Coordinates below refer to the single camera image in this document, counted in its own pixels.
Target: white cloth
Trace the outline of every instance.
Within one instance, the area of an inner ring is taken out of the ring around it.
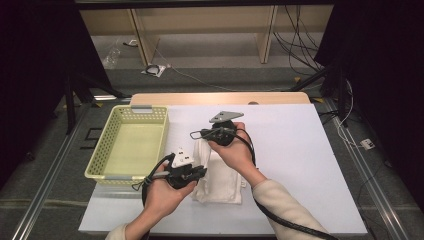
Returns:
[[[208,169],[191,194],[193,199],[202,203],[241,204],[241,175],[228,167],[206,140],[195,141],[193,158],[196,166],[203,165]]]

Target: basket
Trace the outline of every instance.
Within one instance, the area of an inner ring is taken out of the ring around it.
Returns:
[[[106,122],[85,177],[101,184],[141,182],[163,158],[168,134],[168,109],[152,106],[134,113],[129,105],[115,106]]]

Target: person's left hand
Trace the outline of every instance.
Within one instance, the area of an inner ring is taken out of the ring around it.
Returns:
[[[163,171],[165,167],[166,165],[161,165],[157,172]],[[155,212],[161,218],[168,216],[193,191],[195,186],[196,181],[193,181],[184,188],[174,189],[165,179],[156,179],[147,189],[147,199],[144,209]]]
[[[166,165],[161,165],[157,172],[163,171],[165,167]],[[165,179],[153,180],[147,188],[147,199],[143,211],[125,227],[125,239],[140,239],[162,218],[174,212],[195,186],[196,181],[193,181],[184,188],[174,189]]]

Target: white tabletop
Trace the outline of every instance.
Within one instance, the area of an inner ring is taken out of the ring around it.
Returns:
[[[282,183],[332,234],[367,231],[352,199],[321,121],[312,104],[169,106],[165,154],[193,152],[189,133],[210,128],[220,111],[242,112],[256,151],[257,167]],[[156,235],[272,235],[250,187],[242,204],[199,203],[190,197],[152,230]],[[142,210],[141,193],[131,187],[96,185],[79,230],[105,233],[130,222]]]

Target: sleeve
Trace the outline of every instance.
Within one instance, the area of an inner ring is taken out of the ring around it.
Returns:
[[[253,197],[270,212],[287,221],[306,226],[321,232],[327,232],[324,227],[294,199],[287,189],[273,180],[265,180],[253,189]],[[284,227],[268,219],[274,229],[276,237],[281,239],[319,239],[309,234]]]
[[[109,232],[106,240],[125,240],[125,227],[127,224],[120,225]]]

